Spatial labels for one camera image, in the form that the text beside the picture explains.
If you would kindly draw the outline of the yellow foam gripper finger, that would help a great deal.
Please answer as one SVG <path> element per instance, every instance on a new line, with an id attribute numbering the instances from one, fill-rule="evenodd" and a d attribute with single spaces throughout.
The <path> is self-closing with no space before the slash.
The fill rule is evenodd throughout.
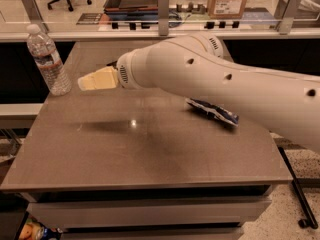
<path id="1" fill-rule="evenodd" d="M 118 83 L 117 71 L 113 66 L 106 66 L 78 79 L 82 91 L 113 89 Z"/>

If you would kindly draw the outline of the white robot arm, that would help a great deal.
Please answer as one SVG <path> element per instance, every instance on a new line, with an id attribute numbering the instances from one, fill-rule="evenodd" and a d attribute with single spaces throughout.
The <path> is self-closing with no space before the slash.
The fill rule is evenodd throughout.
<path id="1" fill-rule="evenodd" d="M 78 86 L 160 88 L 220 106 L 320 152 L 320 79 L 225 60 L 221 42 L 208 32 L 125 53 L 114 67 L 79 78 Z"/>

